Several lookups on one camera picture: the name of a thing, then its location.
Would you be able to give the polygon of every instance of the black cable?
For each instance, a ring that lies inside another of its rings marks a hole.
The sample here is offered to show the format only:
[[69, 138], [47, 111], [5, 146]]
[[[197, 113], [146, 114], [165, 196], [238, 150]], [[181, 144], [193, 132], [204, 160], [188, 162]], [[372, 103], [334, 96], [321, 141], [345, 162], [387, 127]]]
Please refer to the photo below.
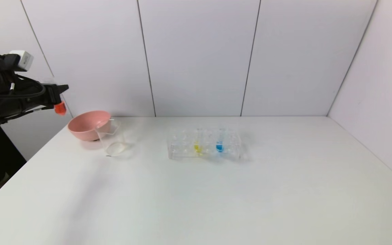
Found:
[[24, 113], [19, 113], [19, 114], [15, 115], [15, 116], [6, 117], [6, 118], [3, 119], [3, 121], [4, 121], [4, 123], [6, 123], [9, 120], [20, 118], [22, 116], [25, 116], [25, 115], [33, 113], [33, 112], [42, 111], [42, 110], [49, 110], [49, 109], [53, 109], [53, 108], [54, 107], [41, 107], [41, 108], [30, 110], [30, 111], [27, 111], [27, 112], [24, 112]]
[[39, 83], [36, 80], [21, 76], [21, 75], [17, 75], [19, 78], [22, 78], [23, 80], [26, 81], [30, 81], [30, 82], [34, 82], [36, 85], [38, 85], [41, 90], [40, 92], [37, 93], [32, 93], [32, 94], [26, 94], [26, 95], [13, 95], [13, 94], [7, 94], [7, 95], [0, 95], [0, 99], [27, 99], [27, 98], [33, 98], [33, 97], [37, 97], [37, 96], [41, 96], [42, 94], [44, 94], [46, 92], [46, 88], [44, 87], [43, 84]]

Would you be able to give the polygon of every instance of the glass beaker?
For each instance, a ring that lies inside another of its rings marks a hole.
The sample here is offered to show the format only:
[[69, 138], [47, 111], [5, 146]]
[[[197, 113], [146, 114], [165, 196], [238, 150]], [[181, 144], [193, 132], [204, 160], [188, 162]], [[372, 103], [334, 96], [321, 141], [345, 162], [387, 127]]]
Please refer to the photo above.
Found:
[[107, 155], [115, 156], [125, 150], [125, 141], [120, 121], [115, 119], [101, 121], [96, 125], [95, 131], [98, 133]]

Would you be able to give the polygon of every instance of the robotic arm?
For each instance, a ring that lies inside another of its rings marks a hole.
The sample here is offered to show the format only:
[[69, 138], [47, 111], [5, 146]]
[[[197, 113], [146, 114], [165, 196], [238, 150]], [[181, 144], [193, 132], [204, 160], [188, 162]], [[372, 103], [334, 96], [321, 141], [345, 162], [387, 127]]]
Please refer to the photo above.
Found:
[[61, 104], [60, 94], [69, 88], [68, 85], [41, 84], [15, 73], [27, 71], [32, 61], [33, 56], [25, 51], [0, 55], [0, 125]]

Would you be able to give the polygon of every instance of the blue liquid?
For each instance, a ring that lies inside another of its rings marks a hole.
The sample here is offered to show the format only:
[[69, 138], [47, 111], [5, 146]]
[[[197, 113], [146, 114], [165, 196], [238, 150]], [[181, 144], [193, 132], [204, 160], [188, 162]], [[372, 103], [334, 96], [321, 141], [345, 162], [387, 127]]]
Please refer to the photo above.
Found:
[[223, 141], [218, 141], [218, 142], [216, 143], [216, 150], [217, 150], [218, 152], [223, 152], [223, 150], [224, 150], [224, 148], [223, 148]]

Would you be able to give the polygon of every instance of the white table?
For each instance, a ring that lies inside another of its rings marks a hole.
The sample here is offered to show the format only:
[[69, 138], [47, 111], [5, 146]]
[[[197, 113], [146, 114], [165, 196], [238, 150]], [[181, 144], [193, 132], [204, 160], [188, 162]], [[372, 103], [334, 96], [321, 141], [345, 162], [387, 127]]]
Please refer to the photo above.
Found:
[[[0, 245], [392, 245], [392, 171], [329, 118], [121, 120], [126, 155], [64, 128], [11, 178]], [[240, 162], [168, 159], [169, 127], [220, 125]]]

